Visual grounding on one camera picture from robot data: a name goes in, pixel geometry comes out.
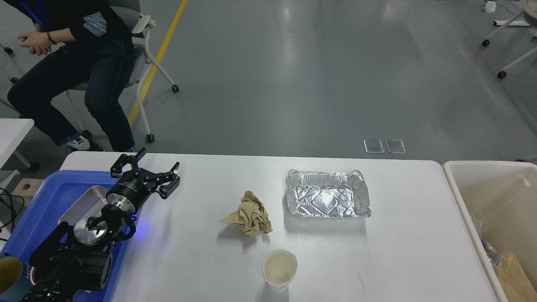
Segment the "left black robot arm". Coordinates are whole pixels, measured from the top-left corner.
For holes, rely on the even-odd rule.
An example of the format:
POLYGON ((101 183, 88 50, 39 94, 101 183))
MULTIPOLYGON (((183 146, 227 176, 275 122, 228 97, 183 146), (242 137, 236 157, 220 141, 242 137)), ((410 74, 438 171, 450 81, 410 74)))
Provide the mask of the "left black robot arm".
POLYGON ((113 249, 136 233, 136 214, 149 196, 162 199, 180 185, 176 162, 168 172, 154 173, 138 163, 143 148, 122 154, 110 168, 117 179, 111 189, 101 188, 96 204, 78 214, 74 224, 61 221, 29 258, 32 288, 21 302, 72 302, 81 291, 100 291, 109 278, 113 249))

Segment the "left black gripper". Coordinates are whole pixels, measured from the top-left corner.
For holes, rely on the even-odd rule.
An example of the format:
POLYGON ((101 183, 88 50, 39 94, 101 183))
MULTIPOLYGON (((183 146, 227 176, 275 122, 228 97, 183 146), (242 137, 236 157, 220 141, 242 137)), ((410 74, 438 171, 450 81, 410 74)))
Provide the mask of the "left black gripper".
POLYGON ((106 200, 127 214, 137 214, 152 193, 167 199, 180 185, 179 162, 168 172, 147 176, 147 171, 138 166, 138 161, 145 154, 146 148, 140 149, 136 155, 121 154, 110 168, 110 176, 119 180, 106 193, 106 200), (131 170, 123 172, 123 167, 129 164, 131 170))

